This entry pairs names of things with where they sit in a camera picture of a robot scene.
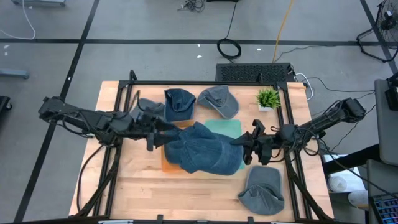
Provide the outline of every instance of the wooden tabletop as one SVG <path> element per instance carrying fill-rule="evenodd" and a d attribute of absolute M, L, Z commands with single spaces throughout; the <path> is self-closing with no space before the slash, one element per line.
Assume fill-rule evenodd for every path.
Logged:
<path fill-rule="evenodd" d="M 141 90 L 140 97 L 155 102 L 163 102 L 164 90 L 183 88 L 196 97 L 209 86 L 203 85 L 134 85 L 133 94 Z M 295 124 L 302 124 L 311 119 L 305 90 L 302 83 L 288 83 L 289 96 Z M 241 121 L 242 133 L 253 130 L 252 122 L 260 119 L 271 134 L 271 126 L 279 127 L 276 111 L 260 112 L 255 95 L 266 86 L 229 86 L 229 91 L 239 102 L 239 113 L 233 118 Z M 102 83 L 99 93 L 97 110 L 112 111 L 118 90 L 118 81 Z M 282 100 L 284 121 L 287 122 L 284 100 Z M 195 121 L 204 123 L 208 119 L 222 119 L 215 110 L 195 105 Z M 99 147 L 98 141 L 89 139 L 83 161 Z M 316 144 L 310 142 L 310 149 L 316 149 Z M 325 213 L 333 217 L 328 189 L 323 175 L 319 156 L 308 156 L 304 151 L 302 164 L 307 183 L 307 189 L 321 206 Z M 92 196 L 98 186 L 104 150 L 99 152 L 87 165 L 81 180 L 81 206 Z M 114 193 L 111 218 L 114 219 L 144 219 L 154 220 L 158 214 L 163 214 L 165 220 L 221 220 L 245 221 L 253 216 L 255 221 L 294 221 L 292 204 L 284 162 L 270 163 L 268 166 L 280 170 L 282 176 L 282 193 L 285 208 L 276 215 L 257 215 L 247 210 L 238 200 L 237 195 L 244 190 L 248 170 L 258 165 L 257 156 L 253 154 L 250 166 L 237 171 L 231 176 L 214 175 L 198 171 L 194 174 L 186 172 L 165 173 L 161 169 L 161 154 L 159 149 L 153 152 L 146 150 L 145 140 L 133 141 L 125 139 L 119 164 L 118 178 Z M 305 217 L 302 198 L 298 189 L 300 216 Z M 108 190 L 103 194 L 101 212 Z M 70 214 L 76 214 L 76 192 L 73 197 Z"/>

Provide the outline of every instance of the green plant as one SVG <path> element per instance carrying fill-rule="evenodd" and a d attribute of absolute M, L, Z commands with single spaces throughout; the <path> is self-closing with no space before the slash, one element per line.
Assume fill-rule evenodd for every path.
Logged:
<path fill-rule="evenodd" d="M 262 107 L 277 108 L 280 106 L 279 93 L 273 89 L 259 90 L 256 96 L 257 102 Z"/>

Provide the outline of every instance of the yellow cable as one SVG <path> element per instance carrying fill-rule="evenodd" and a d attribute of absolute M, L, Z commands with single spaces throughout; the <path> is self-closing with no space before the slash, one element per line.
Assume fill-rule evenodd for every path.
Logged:
<path fill-rule="evenodd" d="M 292 8 L 293 1 L 294 1 L 294 0 L 290 0 L 289 8 L 288 8 L 287 11 L 286 11 L 284 20 L 282 21 L 282 25 L 280 26 L 279 33 L 278 33 L 278 37 L 276 38 L 275 50 L 274 50 L 274 57 L 272 58 L 272 63 L 274 63 L 274 61 L 275 61 L 276 53 L 278 52 L 278 43 L 279 43 L 280 33 L 282 33 L 282 29 L 284 28 L 284 25 L 285 25 L 287 16 L 289 15 L 290 9 Z"/>

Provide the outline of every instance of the denim cap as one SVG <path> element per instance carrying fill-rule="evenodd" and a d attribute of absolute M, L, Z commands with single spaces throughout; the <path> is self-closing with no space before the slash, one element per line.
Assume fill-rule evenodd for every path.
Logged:
<path fill-rule="evenodd" d="M 163 103 L 155 103 L 152 100 L 148 100 L 146 98 L 139 99 L 139 106 L 142 109 L 150 109 L 151 112 L 163 118 L 164 116 L 164 104 Z M 132 118 L 136 121 L 138 117 L 143 114 L 143 111 L 136 105 L 134 109 L 130 112 Z"/>
<path fill-rule="evenodd" d="M 264 166 L 252 167 L 245 188 L 238 199 L 250 211 L 259 215 L 275 215 L 284 209 L 279 170 Z"/>
<path fill-rule="evenodd" d="M 196 100 L 194 95 L 183 89 L 168 89 L 164 91 L 164 95 L 166 121 L 186 121 L 193 118 L 193 104 Z"/>
<path fill-rule="evenodd" d="M 199 122 L 185 128 L 179 137 L 180 140 L 165 145 L 165 156 L 169 163 L 179 164 L 190 174 L 202 170 L 232 175 L 241 165 L 243 147 L 232 146 L 233 138 L 212 133 Z"/>
<path fill-rule="evenodd" d="M 214 86 L 204 90 L 198 97 L 198 104 L 216 109 L 225 119 L 233 118 L 239 111 L 239 103 L 229 92 L 228 85 Z"/>

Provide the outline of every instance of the white pot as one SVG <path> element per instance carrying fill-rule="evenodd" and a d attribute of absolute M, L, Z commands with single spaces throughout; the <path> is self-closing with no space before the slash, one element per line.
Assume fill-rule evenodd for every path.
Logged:
<path fill-rule="evenodd" d="M 268 106 L 262 107 L 262 106 L 259 104 L 259 111 L 271 111 L 271 110 L 273 110 L 273 109 L 270 108 L 270 107 L 268 107 Z"/>

